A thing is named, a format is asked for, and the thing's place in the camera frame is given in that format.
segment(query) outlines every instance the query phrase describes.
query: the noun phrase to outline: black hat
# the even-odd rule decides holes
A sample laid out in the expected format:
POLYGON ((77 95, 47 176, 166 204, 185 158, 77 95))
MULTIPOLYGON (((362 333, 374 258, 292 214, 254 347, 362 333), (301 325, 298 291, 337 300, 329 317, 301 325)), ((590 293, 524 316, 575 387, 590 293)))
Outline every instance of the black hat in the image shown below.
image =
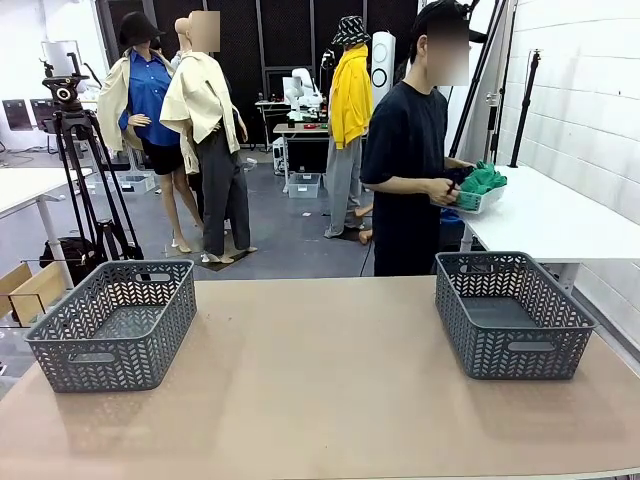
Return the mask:
POLYGON ((119 41, 123 47, 132 47, 164 35, 142 12, 127 13, 122 17, 119 41))
MULTIPOLYGON (((451 21, 468 20, 470 10, 469 5, 462 5, 455 0, 438 0, 425 6, 413 24, 411 29, 411 41, 418 41, 421 35, 427 34, 429 26, 440 26, 451 21)), ((473 30, 469 30, 469 41, 473 43, 485 43, 487 35, 473 30)))
POLYGON ((338 24, 338 33, 333 37, 331 43, 337 45, 357 45, 371 40, 371 37, 364 31, 364 23, 362 17, 352 15, 350 17, 342 17, 338 24))

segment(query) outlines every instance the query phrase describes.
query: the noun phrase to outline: white wall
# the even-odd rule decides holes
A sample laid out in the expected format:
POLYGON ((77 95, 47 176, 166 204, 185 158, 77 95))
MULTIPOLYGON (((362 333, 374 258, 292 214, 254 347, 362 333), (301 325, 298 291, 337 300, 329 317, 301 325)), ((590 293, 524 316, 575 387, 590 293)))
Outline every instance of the white wall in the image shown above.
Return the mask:
MULTIPOLYGON (((520 161, 640 224, 639 31, 639 0, 521 0, 498 159, 511 156, 541 49, 520 161)), ((576 285, 640 345, 640 262, 589 263, 576 285)))
MULTIPOLYGON (((38 60, 42 57, 40 42, 44 40, 44 9, 39 0, 0 1, 0 99, 51 96, 42 86, 44 70, 38 60)), ((36 123, 33 116, 31 123, 36 123)), ((47 144, 46 135, 40 131, 11 132, 4 109, 0 109, 0 140, 13 149, 47 144)))
MULTIPOLYGON (((41 42, 76 40, 83 62, 99 78, 107 72, 107 59, 95 14, 94 0, 0 0, 0 99, 50 98, 42 86, 44 69, 41 42)), ((36 124, 31 115, 31 123, 36 124)), ((46 134, 12 132, 0 110, 0 140, 10 149, 44 146, 46 134)))

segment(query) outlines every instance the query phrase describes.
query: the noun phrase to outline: green towel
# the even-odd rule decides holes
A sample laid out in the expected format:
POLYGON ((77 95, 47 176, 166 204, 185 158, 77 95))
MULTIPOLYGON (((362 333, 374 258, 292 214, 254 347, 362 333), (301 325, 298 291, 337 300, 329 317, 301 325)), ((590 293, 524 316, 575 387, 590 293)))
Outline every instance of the green towel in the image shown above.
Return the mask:
POLYGON ((496 172, 493 164, 486 165, 484 162, 478 162, 473 173, 460 185, 461 193, 456 201, 456 206, 473 211, 478 208, 477 197, 465 195, 465 193, 484 195, 495 188, 504 187, 506 184, 507 177, 496 172))
POLYGON ((495 188, 504 187, 506 184, 507 177, 496 172, 493 164, 486 165, 484 162, 478 162, 473 173, 460 185, 460 190, 484 195, 495 188))

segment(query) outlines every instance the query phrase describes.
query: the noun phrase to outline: hand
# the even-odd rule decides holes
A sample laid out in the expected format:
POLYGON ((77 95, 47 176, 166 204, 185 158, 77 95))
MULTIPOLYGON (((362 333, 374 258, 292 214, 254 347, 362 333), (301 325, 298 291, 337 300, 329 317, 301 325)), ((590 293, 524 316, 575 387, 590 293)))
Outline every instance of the hand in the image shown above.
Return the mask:
POLYGON ((151 125, 151 119, 142 113, 138 113, 129 117, 129 125, 132 127, 146 127, 151 125))
POLYGON ((447 178, 429 178, 424 182, 425 193, 437 204, 449 205, 455 202, 460 194, 460 187, 447 178))

